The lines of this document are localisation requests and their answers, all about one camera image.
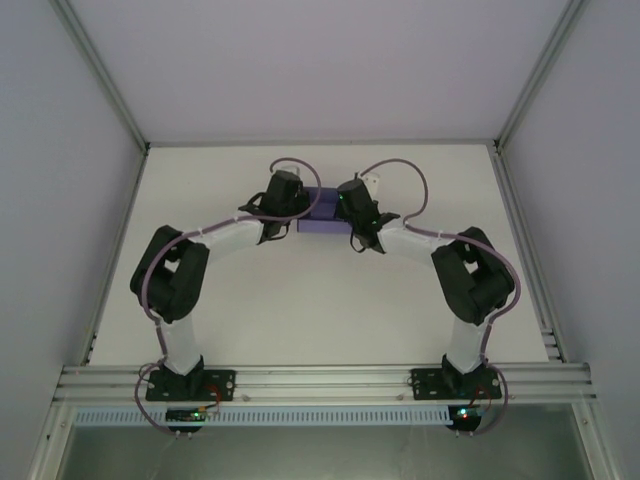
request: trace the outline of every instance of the metal frame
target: metal frame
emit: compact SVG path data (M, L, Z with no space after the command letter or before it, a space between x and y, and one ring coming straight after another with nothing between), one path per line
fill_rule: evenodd
M147 164L147 158L149 156L148 151L145 151L139 157L139 168L138 173L133 178L133 181L128 186L126 190L127 195L127 206L122 215L122 219L120 224L118 225L118 229L113 239L113 244L109 251L109 262L107 264L107 271L104 275L102 284L100 285L100 294L96 299L96 304L93 308L93 314L89 319L87 330L85 337L82 341L82 345L79 349L79 354L76 357L77 365L86 365L91 358L91 352L93 350L93 345L97 336L98 327L100 325L100 320L102 319L102 313L104 312L104 308L107 303L107 297L109 295L109 290L111 289L111 283L113 282L113 276L116 273L116 267L118 266L118 258L120 257L120 251L122 250L122 245L124 244L124 236L127 233L127 227L129 226L129 219L131 218L131 213L133 212L133 206L136 202L136 197L138 196L138 190L140 188L140 182L142 181L142 175L144 174L144 169Z
M551 35L547 39L540 56L529 74L516 103L509 113L507 120L500 130L497 138L498 152L502 153L507 148L514 133L522 123L531 104L549 76L549 72L556 63L567 40L571 36L580 16L589 4L589 0L569 0L556 22Z
M84 364L95 338L104 303L109 292L120 248L135 201L149 150L149 143L135 122L107 68L92 44L69 0L49 0L61 23L74 41L89 70L100 85L116 115L130 132L142 152L140 170L129 189L128 208L116 234L110 266L102 295L91 318L78 363ZM215 141L203 143L155 142L154 147L236 146L236 145L389 145L389 144L484 144L489 149L507 216L522 259L541 332L550 357L548 364L503 364L510 386L510 402L515 404L572 404L586 457L596 479L622 477L612 452L596 392L585 364L566 363L570 358L562 339L549 288L524 218L517 191L512 182L504 150L526 116L537 92L546 80L588 0L568 0L532 72L509 114L497 140L265 140L256 142ZM407 384L409 370L415 366L360 367L238 367L236 400L233 408L297 408L300 406L383 406L407 408L408 405L437 406L438 402L413 401ZM79 409L93 407L130 407L138 366L66 367L60 377L49 415L45 422L32 463L32 480L55 478L63 463L71 426Z
M78 18L75 10L69 4L68 0L49 0L49 3L58 15L60 23L64 26L69 37L73 40L73 43L80 52L80 55L82 55L85 64L98 82L102 93L111 104L114 113L129 131L140 151L146 154L148 150L147 141L136 124L129 107L127 107L122 95L118 91L118 88L105 67L104 62L100 58L100 55L98 55L98 51L82 26L80 18Z
M500 364L509 383L510 402L527 405L594 401L589 367L571 363ZM408 384L415 365L337 367L216 367L237 371L236 406L451 405L459 401L413 400ZM138 366L66 367L53 405L135 405ZM199 403L167 403L198 406Z

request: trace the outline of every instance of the cable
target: cable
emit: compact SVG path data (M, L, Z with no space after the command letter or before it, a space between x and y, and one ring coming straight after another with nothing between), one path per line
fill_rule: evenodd
M218 230L219 228L222 227L226 227L227 225L231 225L233 223L236 222L242 222L242 221L247 221L247 220L264 220L264 221L275 221L275 222L282 222L282 223L286 223L286 222L290 222L292 220L296 220L298 218L304 217L305 215L307 215L309 212L311 212L311 210L313 210L316 205L318 204L318 202L320 201L320 193L322 191L322 181L320 180L320 175L318 175L318 172L316 171L315 168L313 168L313 166L311 166L311 164L305 162L304 160L300 160L297 158L289 158L289 157L283 157L283 158L279 158L277 160L274 160L273 162L271 162L271 165L269 165L269 171L273 173L273 168L282 162L293 162L293 163L298 163L300 165L304 165L305 167L307 167L311 173L313 174L313 176L315 177L316 180L316 184L318 187L317 193L315 198L313 199L313 202L311 203L311 205L309 206L309 208L307 208L304 212L299 213L297 215L292 215L289 217L272 217L272 216L268 216L268 215L245 215L242 217L238 217L238 218L229 218L227 220L224 220L222 222L216 223L214 225L210 225L208 227L205 227L201 230L194 230L192 232L186 232L183 233L182 235L180 235L179 237L174 238L173 240L171 240L169 243L167 243L162 249L160 249L160 251L158 252L158 254L153 258L153 260L151 261L151 263L149 264L149 268L147 269L144 278L142 280L142 289L140 292L140 303L142 304L142 308L144 310L144 312L146 313L147 317L149 317L156 326L156 336L158 337L158 343L160 344L160 350L162 351L162 358L160 358L160 360L158 360L156 363L151 364L146 370L144 370L144 372L140 373L140 371L144 368L144 365L142 367L140 367L140 371L138 371L138 381L136 382L136 386L134 388L134 400L136 402L136 405L138 406L138 409L140 410L140 413L142 413L142 415L144 416L144 418L157 430L159 430L160 432L164 433L164 434L168 434L168 435L175 435L175 436L180 436L180 432L172 432L169 428L160 425L159 423L157 423L145 410L144 405L142 405L142 402L140 401L140 395L139 395L139 391L140 391L140 385L142 384L142 381L144 380L144 377L147 376L149 373L151 373L152 370L156 369L156 368L160 368L162 365L164 365L165 360L167 359L167 356L169 354L168 350L167 350L167 343L165 341L164 335L162 333L162 318L155 315L153 313L153 311L151 310L151 308L149 307L149 281L151 280L151 275L153 274L153 271L155 270L155 268L158 266L158 263L160 263L160 261L162 260L162 258L167 254L167 252L169 250L171 250L173 247L175 247L178 243L182 242L183 240L187 240L189 238L193 238L193 237L197 237L197 236L201 236L201 235L205 235L208 233L211 233L215 230Z
M142 405L142 402L140 401L140 385L142 385L143 378L145 376L147 376L148 374L150 374L156 368L160 368L164 364L165 358L166 357L163 356L156 363L152 363L149 367L147 367L147 369L144 372L142 372L141 375L138 375L138 381L136 382L136 386L133 389L133 400L134 400L134 402L136 402L136 405L138 406L138 410L140 410L140 413L142 413L142 416L145 418L145 420L147 420L147 422L149 422L151 424L151 426L153 428L155 428L156 430L158 430L161 433L164 433L165 435L170 435L172 437L176 437L177 438L177 437L179 437L181 435L181 433L180 432L172 432L169 429L169 427L165 427L164 425L160 425L158 422L156 422L153 419L153 417L151 417L151 415L149 415L147 410L144 408L144 405Z
M365 175L367 173L369 173L371 170L373 170L374 168L377 168L381 165L385 165L388 163L402 163L404 165L408 165L411 168L413 168L418 175L420 176L420 180L422 181L422 186L424 189L424 199L422 202L422 206L416 210L413 213L410 213L409 215L406 215L403 219L402 222L404 223L404 226L407 230L414 232L414 233L419 233L421 235L425 235L427 237L432 237L432 238L444 238L447 240L458 240L460 242L464 242L467 243L469 245L473 245L474 247L477 247L481 250L484 250L485 252L489 253L490 255L493 255L495 258L497 258L498 260L500 260L500 262L503 263L503 265L505 266L505 268L507 269L507 271L509 272L509 274L511 275L511 277L513 278L513 282L515 285L514 288L514 295L513 298L511 299L511 302L503 307L502 309L495 311L494 313L492 313L491 315L489 315L489 318L487 319L487 327L486 330L484 332L484 336L482 337L482 343L480 344L480 360L482 362L482 364L493 370L494 372L496 372L496 374L498 375L498 377L500 378L500 381L502 382L502 385L504 387L504 403L502 405L502 409L500 410L500 413L496 416L496 418L486 427L481 428L480 430L477 430L475 433L471 433L471 435L482 435L484 433L488 433L491 430L493 430L504 418L506 412L507 412L507 407L509 406L509 387L507 386L507 380L504 377L504 374L502 373L502 371L496 367L495 365L489 363L489 359L487 358L486 352L487 352L487 344L489 343L489 337L491 335L491 330L493 328L493 323L500 317L502 317L503 315L505 315L506 313L510 312L511 310L513 310L513 308L516 306L516 304L518 303L518 301L520 301L520 297L522 295L522 284L520 282L520 277L518 275L518 272L516 272L516 269L514 268L514 266L511 264L511 262L509 262L509 260L507 260L506 257L504 257L502 254L500 254L498 251L496 251L495 249L493 249L492 247L490 247L489 245L486 245L482 242L479 242L473 238L468 238L462 235L458 235L458 234L454 234L454 233L443 233L443 232L435 232L433 230L425 230L422 228L417 228L417 227L413 227L411 225L408 224L408 220L414 217L417 217L418 215L420 215L422 212L424 212L424 210L427 208L427 203L429 201L429 185L427 184L427 179L424 176L424 173L422 173L422 170L420 170L420 168L413 162L409 161L409 160L405 160L403 158L390 158L388 160L382 160L381 162L377 162L374 163L373 165L371 165L370 167L366 168L365 170L363 170L360 173L360 176Z
M425 208L427 208L427 203L429 202L429 185L427 184L427 178L424 176L424 173L422 173L422 170L420 170L420 167L409 160L405 160L404 158L389 158L387 160L382 160L380 162L374 163L370 167L365 168L362 172L360 172L359 176L362 177L363 175L369 173L371 170L388 163L402 163L403 165L408 165L416 171L416 173L420 176L420 180L422 181L422 188L424 189L424 200L422 201L422 206L415 212L410 213L409 215L404 217L402 222L406 224L410 218L417 217L422 212L424 212Z

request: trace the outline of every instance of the white wall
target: white wall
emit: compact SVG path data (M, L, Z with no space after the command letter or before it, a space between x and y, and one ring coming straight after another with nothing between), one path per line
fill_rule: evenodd
M493 138L566 0L73 0L152 142Z
M139 154L44 0L0 6L0 478L75 361Z
M574 359L640 478L640 3L591 2L507 152Z

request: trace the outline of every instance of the white panel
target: white panel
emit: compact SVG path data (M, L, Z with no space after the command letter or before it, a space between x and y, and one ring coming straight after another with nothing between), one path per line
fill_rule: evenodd
M45 1L0 6L0 478L77 360L139 154Z
M507 152L574 361L640 478L640 2L591 2Z
M74 0L147 139L493 138L564 0Z
M269 180L268 163L297 156L327 186L355 170L401 156L421 166L430 204L416 225L460 232L485 229L517 261L486 147L343 146L152 149L93 352L93 365L157 360L159 347L129 279L153 232L170 224L194 229L228 218ZM379 200L409 213L421 183L403 165L385 166ZM305 182L312 176L303 171ZM209 266L193 312L205 360L219 365L415 364L439 362L453 314L433 268L393 255L358 255L346 235L296 234ZM528 291L496 323L489 344L496 362L546 361Z

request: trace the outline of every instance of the glass panel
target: glass panel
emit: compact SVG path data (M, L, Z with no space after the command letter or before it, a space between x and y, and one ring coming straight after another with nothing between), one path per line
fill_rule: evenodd
M59 480L589 479L570 407L512 407L486 436L445 427L76 428Z

